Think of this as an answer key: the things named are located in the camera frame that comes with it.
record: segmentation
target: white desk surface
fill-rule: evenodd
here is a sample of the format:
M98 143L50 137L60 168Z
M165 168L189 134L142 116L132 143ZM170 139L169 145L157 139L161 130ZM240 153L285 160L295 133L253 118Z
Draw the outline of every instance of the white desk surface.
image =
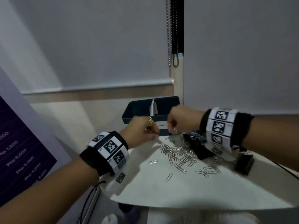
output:
M182 166L187 174L171 166L167 155L160 151L161 141L170 147L172 142L160 136L131 151L129 173L119 195L111 200L121 203L162 207L200 208L216 210L258 210L291 208L299 205L299 181L270 160L254 154L255 163L249 176L233 173L218 166L219 174L209 178L195 173L207 166L197 161L192 167ZM165 182L173 173L169 182Z

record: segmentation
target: dark blue plastic box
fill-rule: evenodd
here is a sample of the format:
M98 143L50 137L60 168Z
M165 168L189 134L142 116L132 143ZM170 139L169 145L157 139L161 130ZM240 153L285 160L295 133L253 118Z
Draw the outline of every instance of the dark blue plastic box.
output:
M160 129L160 136L171 135L167 129L167 116L172 107L180 104L180 100L177 96L173 96L155 98L155 102L158 114L152 116L152 119ZM128 124L134 116L149 116L151 103L152 99L131 101L122 116L124 124Z

